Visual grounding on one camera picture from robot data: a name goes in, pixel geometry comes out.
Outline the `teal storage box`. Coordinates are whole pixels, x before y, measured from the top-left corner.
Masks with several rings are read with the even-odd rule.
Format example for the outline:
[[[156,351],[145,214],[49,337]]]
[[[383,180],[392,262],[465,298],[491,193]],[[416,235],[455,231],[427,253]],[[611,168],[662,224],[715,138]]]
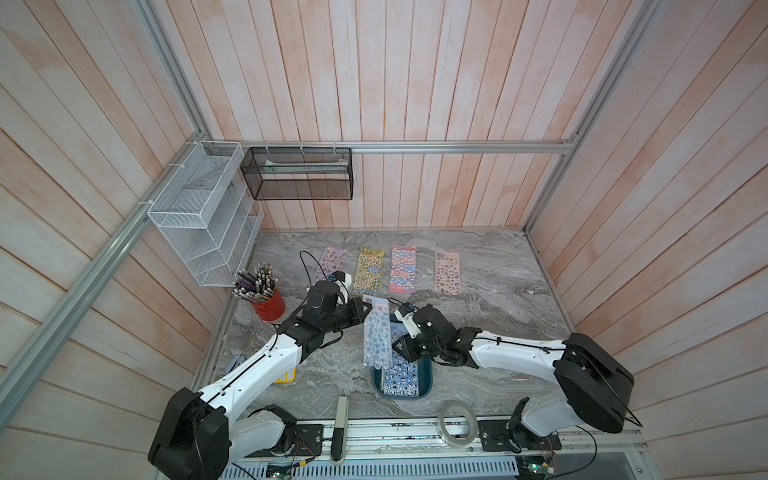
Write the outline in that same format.
[[[420,399],[425,397],[430,392],[433,385],[433,374],[432,374],[431,363],[426,358],[422,358],[418,362],[411,362],[411,363],[416,363],[418,365],[418,374],[419,374],[419,396],[418,397],[415,397],[415,398],[392,397],[392,396],[382,394],[379,387],[377,386],[377,381],[380,379],[379,371],[382,369],[374,368],[371,370],[372,383],[373,383],[374,389],[382,396],[386,398],[392,398],[392,399]]]

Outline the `pink sticker sheet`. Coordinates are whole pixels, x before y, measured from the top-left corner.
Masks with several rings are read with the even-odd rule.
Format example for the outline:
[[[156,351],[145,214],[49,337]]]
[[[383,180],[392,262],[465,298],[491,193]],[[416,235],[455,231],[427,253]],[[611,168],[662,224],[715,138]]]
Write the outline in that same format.
[[[342,270],[348,258],[349,251],[345,248],[328,245],[320,260],[320,266],[317,268],[314,281],[325,280],[335,271]]]

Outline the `colourful small sticker sheet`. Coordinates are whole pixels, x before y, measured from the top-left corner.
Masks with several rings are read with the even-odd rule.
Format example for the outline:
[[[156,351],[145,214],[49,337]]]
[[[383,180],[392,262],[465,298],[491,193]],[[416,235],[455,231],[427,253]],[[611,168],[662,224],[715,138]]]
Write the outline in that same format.
[[[359,295],[375,296],[379,291],[385,252],[363,247],[354,274],[353,292]]]

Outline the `light blue sticker sheet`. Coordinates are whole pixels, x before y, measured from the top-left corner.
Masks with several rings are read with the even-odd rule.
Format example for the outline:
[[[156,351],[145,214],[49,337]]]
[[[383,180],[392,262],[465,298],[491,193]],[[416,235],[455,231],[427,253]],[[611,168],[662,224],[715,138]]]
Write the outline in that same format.
[[[370,295],[365,295],[363,300],[371,304],[364,321],[363,363],[376,369],[388,369],[393,364],[389,302]]]

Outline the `red blue cat sticker sheet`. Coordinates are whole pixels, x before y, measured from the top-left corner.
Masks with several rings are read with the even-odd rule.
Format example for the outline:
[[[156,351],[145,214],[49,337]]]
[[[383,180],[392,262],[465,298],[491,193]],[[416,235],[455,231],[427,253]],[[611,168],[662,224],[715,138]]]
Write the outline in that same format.
[[[394,246],[391,254],[389,290],[413,293],[417,287],[417,248]]]

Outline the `pastel sticker sheet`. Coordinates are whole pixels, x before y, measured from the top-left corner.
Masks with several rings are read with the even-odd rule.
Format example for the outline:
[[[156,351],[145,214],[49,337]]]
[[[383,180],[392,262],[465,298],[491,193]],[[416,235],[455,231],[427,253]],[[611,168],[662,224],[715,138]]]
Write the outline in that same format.
[[[435,252],[434,290],[445,295],[461,293],[460,254],[458,252]]]

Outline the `dark blue sticker sheet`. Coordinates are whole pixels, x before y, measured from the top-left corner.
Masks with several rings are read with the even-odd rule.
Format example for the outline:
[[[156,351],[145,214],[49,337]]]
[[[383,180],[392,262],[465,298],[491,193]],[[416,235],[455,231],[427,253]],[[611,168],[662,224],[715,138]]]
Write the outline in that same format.
[[[389,368],[379,371],[377,386],[384,395],[415,398],[419,396],[418,365],[408,362],[392,349],[392,363]]]

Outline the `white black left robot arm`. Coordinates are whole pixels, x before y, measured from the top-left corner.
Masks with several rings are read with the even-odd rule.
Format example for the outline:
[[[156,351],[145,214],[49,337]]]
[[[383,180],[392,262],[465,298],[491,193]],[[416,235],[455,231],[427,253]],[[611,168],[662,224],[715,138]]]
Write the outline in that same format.
[[[148,461],[169,479],[217,479],[230,464],[262,450],[288,453],[295,418],[268,405],[245,410],[283,374],[326,346],[326,335],[364,322],[372,306],[350,294],[351,275],[336,271],[310,287],[305,302],[241,365],[198,391],[168,401]]]

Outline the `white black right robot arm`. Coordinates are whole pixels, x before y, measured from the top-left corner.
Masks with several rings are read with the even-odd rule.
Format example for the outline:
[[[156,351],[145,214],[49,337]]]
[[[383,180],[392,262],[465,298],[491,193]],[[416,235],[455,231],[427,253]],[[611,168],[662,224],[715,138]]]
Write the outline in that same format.
[[[528,448],[562,428],[582,424],[617,434],[628,420],[637,420],[629,409],[633,375],[585,334],[545,341],[457,328],[430,304],[405,303],[395,318],[407,334],[393,342],[394,350],[410,362],[430,358],[449,367],[511,370],[557,386],[516,405],[506,430],[517,447]]]

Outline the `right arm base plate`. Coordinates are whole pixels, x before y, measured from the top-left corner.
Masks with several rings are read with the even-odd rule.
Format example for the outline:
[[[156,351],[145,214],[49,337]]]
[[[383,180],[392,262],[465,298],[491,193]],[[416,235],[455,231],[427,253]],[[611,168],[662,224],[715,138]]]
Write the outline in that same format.
[[[557,451],[562,449],[560,437],[550,434],[536,436],[522,425],[512,425],[510,420],[479,420],[479,438],[485,452],[512,452],[523,450]]]

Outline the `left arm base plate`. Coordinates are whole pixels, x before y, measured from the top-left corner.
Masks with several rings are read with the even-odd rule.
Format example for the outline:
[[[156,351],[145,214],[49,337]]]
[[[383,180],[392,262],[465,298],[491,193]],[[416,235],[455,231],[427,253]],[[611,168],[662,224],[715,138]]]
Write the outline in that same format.
[[[322,424],[299,424],[289,427],[276,446],[255,451],[246,458],[317,457],[322,453],[323,438]]]

